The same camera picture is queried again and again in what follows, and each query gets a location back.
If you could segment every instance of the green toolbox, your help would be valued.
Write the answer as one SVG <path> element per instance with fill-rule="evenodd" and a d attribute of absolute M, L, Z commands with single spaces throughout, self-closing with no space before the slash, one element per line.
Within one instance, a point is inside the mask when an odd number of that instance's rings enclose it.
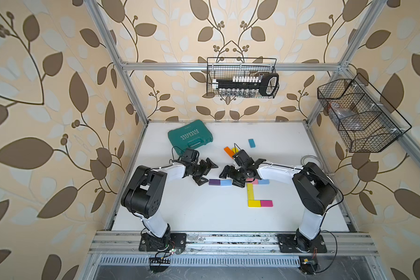
<path fill-rule="evenodd" d="M 213 141 L 213 135 L 202 120 L 168 131 L 168 139 L 178 155 L 182 155 L 186 148 L 196 149 Z"/>

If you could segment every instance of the metal mesh basket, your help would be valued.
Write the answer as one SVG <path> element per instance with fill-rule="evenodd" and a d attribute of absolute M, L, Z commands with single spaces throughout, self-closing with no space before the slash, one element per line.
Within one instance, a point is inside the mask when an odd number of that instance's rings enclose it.
<path fill-rule="evenodd" d="M 274 98 L 279 76 L 274 58 L 207 58 L 207 95 Z"/>
<path fill-rule="evenodd" d="M 338 79 L 318 87 L 318 99 L 328 113 L 349 152 L 378 153 L 412 126 L 392 106 L 406 128 L 397 125 L 383 105 L 375 102 L 364 90 L 364 77 Z"/>

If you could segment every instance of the metal grate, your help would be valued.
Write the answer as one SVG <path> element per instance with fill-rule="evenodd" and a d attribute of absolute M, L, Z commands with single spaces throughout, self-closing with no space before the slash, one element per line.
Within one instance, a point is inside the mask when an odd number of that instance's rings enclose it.
<path fill-rule="evenodd" d="M 373 101 L 361 87 L 361 80 L 356 76 L 329 82 L 318 87 L 318 99 L 349 152 L 377 153 L 408 131 L 411 125 L 383 96 L 384 105 Z M 383 106 L 397 112 L 409 128 L 395 124 L 385 114 Z"/>
<path fill-rule="evenodd" d="M 149 255 L 104 255 L 100 265 L 148 266 Z M 250 267 L 299 267 L 298 256 L 214 256 L 173 255 L 168 258 L 174 266 L 250 266 Z"/>

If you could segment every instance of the blue block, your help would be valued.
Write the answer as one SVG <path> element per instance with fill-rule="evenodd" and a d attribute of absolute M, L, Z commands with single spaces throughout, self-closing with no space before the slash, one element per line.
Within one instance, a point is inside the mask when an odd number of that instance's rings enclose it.
<path fill-rule="evenodd" d="M 255 148 L 255 142 L 253 141 L 253 139 L 249 139 L 249 145 L 251 148 Z"/>
<path fill-rule="evenodd" d="M 221 180 L 221 186 L 231 186 L 232 180 Z"/>
<path fill-rule="evenodd" d="M 268 179 L 266 179 L 266 180 L 258 180 L 258 184 L 259 185 L 269 185 L 269 180 Z"/>

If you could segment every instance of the orange block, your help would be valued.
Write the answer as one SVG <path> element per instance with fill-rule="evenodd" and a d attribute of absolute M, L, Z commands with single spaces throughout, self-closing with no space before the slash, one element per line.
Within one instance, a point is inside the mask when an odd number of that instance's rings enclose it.
<path fill-rule="evenodd" d="M 226 151 L 226 153 L 229 155 L 229 157 L 231 157 L 233 159 L 233 156 L 235 155 L 235 153 L 229 147 L 225 147 L 224 151 Z"/>

